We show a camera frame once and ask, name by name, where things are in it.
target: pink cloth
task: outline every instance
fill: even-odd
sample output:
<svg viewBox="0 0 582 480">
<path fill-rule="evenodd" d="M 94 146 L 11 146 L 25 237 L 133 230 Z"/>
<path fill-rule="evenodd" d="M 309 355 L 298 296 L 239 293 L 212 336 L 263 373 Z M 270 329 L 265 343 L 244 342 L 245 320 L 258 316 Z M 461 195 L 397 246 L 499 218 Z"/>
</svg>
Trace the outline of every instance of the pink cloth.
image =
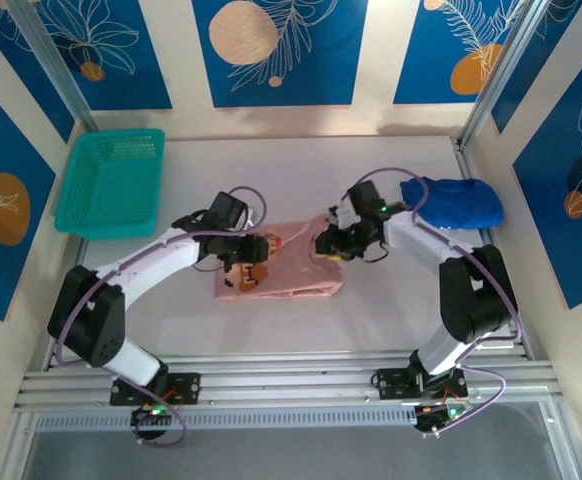
<svg viewBox="0 0 582 480">
<path fill-rule="evenodd" d="M 269 259 L 261 264 L 235 264 L 219 270 L 218 300 L 240 298 L 324 297 L 342 286 L 342 269 L 333 260 L 315 254 L 315 238 L 329 225 L 325 216 L 310 222 L 262 227 L 257 233 L 269 240 Z"/>
</svg>

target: purple cable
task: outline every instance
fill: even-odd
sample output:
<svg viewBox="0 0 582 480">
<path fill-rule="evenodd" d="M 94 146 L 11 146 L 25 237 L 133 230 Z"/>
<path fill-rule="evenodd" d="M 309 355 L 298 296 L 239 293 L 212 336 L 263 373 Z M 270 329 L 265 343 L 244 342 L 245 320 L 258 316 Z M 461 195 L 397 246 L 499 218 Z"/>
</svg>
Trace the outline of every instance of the purple cable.
<svg viewBox="0 0 582 480">
<path fill-rule="evenodd" d="M 105 283 L 107 283 L 109 280 L 111 280 L 114 276 L 120 274 L 123 270 L 129 268 L 131 265 L 142 260 L 143 258 L 147 257 L 148 255 L 151 255 L 153 252 L 160 250 L 162 248 L 166 248 L 168 245 L 171 245 L 173 243 L 182 242 L 182 241 L 187 240 L 187 239 L 192 238 L 192 237 L 201 237 L 201 236 L 206 236 L 206 235 L 217 235 L 217 236 L 221 236 L 221 237 L 241 237 L 247 233 L 253 232 L 260 225 L 262 225 L 262 222 L 264 222 L 264 219 L 266 218 L 267 212 L 268 212 L 267 202 L 264 199 L 264 196 L 259 191 L 257 191 L 255 188 L 247 187 L 244 185 L 232 188 L 231 190 L 229 190 L 229 194 L 232 194 L 232 193 L 237 192 L 239 190 L 247 190 L 249 192 L 254 193 L 258 197 L 260 202 L 262 203 L 262 216 L 255 223 L 255 225 L 253 225 L 253 227 L 247 228 L 246 230 L 242 230 L 239 232 L 220 232 L 220 231 L 214 231 L 214 230 L 202 230 L 202 231 L 198 231 L 198 232 L 186 232 L 186 233 L 183 233 L 182 235 L 177 235 L 175 237 L 169 238 L 166 241 L 166 243 L 164 243 L 164 244 L 157 243 L 155 245 L 152 245 L 150 247 L 145 248 L 144 250 L 138 252 L 136 255 L 131 257 L 129 260 L 120 264 L 120 267 L 118 267 L 117 270 L 112 270 L 109 273 L 107 273 L 104 277 L 102 277 L 100 280 L 98 280 L 84 294 L 84 296 L 80 300 L 78 300 L 78 303 L 76 303 L 75 307 L 73 308 L 73 310 L 69 314 L 67 321 L 65 322 L 64 326 L 62 327 L 62 331 L 60 332 L 60 335 L 58 335 L 58 341 L 56 342 L 56 345 L 55 345 L 55 356 L 56 356 L 56 359 L 58 360 L 58 364 L 66 367 L 66 366 L 73 365 L 76 363 L 83 363 L 82 360 L 75 360 L 75 361 L 70 361 L 70 362 L 67 362 L 64 360 L 64 358 L 62 356 L 62 348 L 64 347 L 64 342 L 66 341 L 67 335 L 69 334 L 69 331 L 71 330 L 71 327 L 73 326 L 73 323 L 75 322 L 75 319 L 78 317 L 78 314 L 80 313 L 82 308 L 84 308 L 84 306 L 87 304 L 89 299 L 95 294 L 95 292 L 97 292 Z M 151 447 L 161 447 L 161 448 L 173 448 L 173 447 L 176 447 L 179 444 L 181 444 L 182 441 L 184 440 L 184 438 L 186 436 L 186 432 L 187 432 L 186 424 L 185 424 L 185 421 L 184 421 L 184 418 L 182 417 L 182 415 L 180 415 L 180 413 L 175 408 L 173 408 L 168 402 L 164 401 L 159 396 L 150 392 L 149 390 L 147 390 L 143 386 L 138 385 L 134 381 L 132 381 L 126 377 L 123 377 L 121 375 L 119 376 L 119 378 L 120 378 L 120 380 L 122 380 L 123 382 L 125 382 L 126 384 L 131 386 L 132 388 L 142 392 L 144 395 L 147 395 L 152 400 L 164 405 L 167 408 L 167 410 L 169 411 L 169 413 L 171 413 L 178 420 L 178 422 L 180 422 L 180 424 L 182 425 L 182 435 L 180 436 L 180 438 L 178 438 L 177 440 L 175 440 L 173 442 L 157 443 L 157 442 L 144 442 L 143 441 L 142 444 L 148 445 Z M 142 440 L 141 438 L 139 438 L 137 430 L 138 430 L 138 428 L 136 426 L 136 429 L 134 430 L 133 433 L 138 440 Z"/>
<path fill-rule="evenodd" d="M 424 181 L 424 179 L 422 177 L 420 177 L 420 176 L 416 175 L 415 173 L 413 173 L 413 172 L 411 172 L 409 170 L 406 170 L 404 168 L 385 167 L 385 168 L 378 168 L 376 170 L 373 170 L 373 171 L 367 173 L 362 178 L 360 178 L 356 183 L 360 183 L 360 182 L 366 180 L 367 178 L 369 178 L 371 175 L 374 175 L 376 173 L 379 173 L 379 172 L 389 172 L 389 171 L 395 171 L 395 172 L 405 173 L 405 174 L 407 174 L 407 175 L 415 178 L 416 181 L 418 183 L 420 183 L 420 185 L 422 185 L 422 189 L 423 189 L 422 199 L 420 199 L 420 201 L 413 208 L 412 214 L 411 214 L 411 218 L 413 220 L 413 224 L 415 226 L 417 226 L 418 228 L 424 230 L 425 232 L 427 232 L 429 235 L 433 236 L 437 240 L 441 241 L 445 245 L 451 247 L 453 250 L 455 250 L 456 252 L 460 253 L 463 257 L 465 257 L 467 260 L 469 260 L 480 271 L 480 273 L 484 276 L 484 278 L 493 286 L 493 288 L 497 292 L 498 296 L 504 302 L 504 305 L 506 306 L 507 311 L 509 312 L 509 315 L 511 315 L 511 319 L 513 320 L 513 323 L 515 324 L 516 332 L 515 332 L 514 335 L 511 335 L 509 337 L 487 337 L 487 338 L 482 338 L 482 339 L 478 340 L 477 342 L 475 342 L 473 345 L 471 345 L 471 347 L 468 348 L 462 355 L 460 355 L 458 357 L 458 359 L 455 361 L 455 363 L 457 365 L 459 365 L 460 362 L 462 362 L 464 359 L 466 359 L 466 357 L 468 357 L 471 352 L 473 352 L 479 345 L 482 345 L 483 343 L 503 341 L 503 340 L 504 341 L 519 342 L 522 339 L 522 321 L 520 320 L 520 316 L 518 315 L 518 312 L 517 312 L 515 306 L 513 305 L 513 302 L 511 301 L 511 299 L 509 298 L 509 296 L 507 295 L 507 293 L 504 291 L 504 288 L 502 288 L 502 285 L 500 285 L 500 283 L 493 277 L 493 275 L 491 275 L 491 273 L 486 269 L 486 267 L 484 265 L 482 265 L 478 261 L 477 258 L 475 258 L 473 255 L 471 255 L 470 252 L 467 252 L 462 247 L 460 247 L 458 245 L 455 245 L 452 241 L 450 241 L 449 239 L 447 239 L 447 237 L 445 237 L 444 235 L 442 235 L 441 233 L 439 233 L 438 231 L 436 231 L 434 228 L 431 228 L 428 225 L 425 225 L 425 224 L 423 224 L 421 222 L 418 222 L 417 216 L 416 216 L 417 213 L 418 213 L 418 210 L 420 210 L 420 208 L 422 208 L 422 205 L 424 205 L 425 202 L 427 201 L 427 199 L 429 198 L 429 186 L 426 184 L 426 182 Z M 347 197 L 347 194 L 345 194 L 340 199 L 340 201 L 344 200 L 346 197 Z M 467 366 L 464 366 L 464 365 L 462 366 L 462 369 L 464 369 L 467 372 L 481 373 L 483 375 L 495 377 L 498 380 L 500 380 L 500 383 L 502 384 L 502 386 L 500 387 L 500 390 L 498 390 L 498 392 L 495 395 L 493 395 L 489 400 L 487 400 L 486 402 L 484 402 L 479 407 L 476 407 L 475 409 L 473 409 L 470 412 L 464 414 L 463 416 L 461 416 L 457 420 L 454 420 L 453 422 L 451 422 L 448 425 L 442 427 L 441 429 L 439 429 L 439 430 L 437 430 L 435 432 L 425 433 L 425 435 L 439 435 L 440 433 L 445 432 L 445 431 L 449 430 L 450 428 L 453 428 L 453 427 L 461 424 L 462 422 L 468 420 L 469 418 L 477 415 L 481 411 L 483 411 L 486 408 L 488 408 L 491 405 L 493 405 L 504 394 L 504 390 L 507 387 L 507 381 L 499 373 L 493 372 L 491 370 L 484 370 L 484 369 L 481 369 L 481 368 L 467 367 Z"/>
</svg>

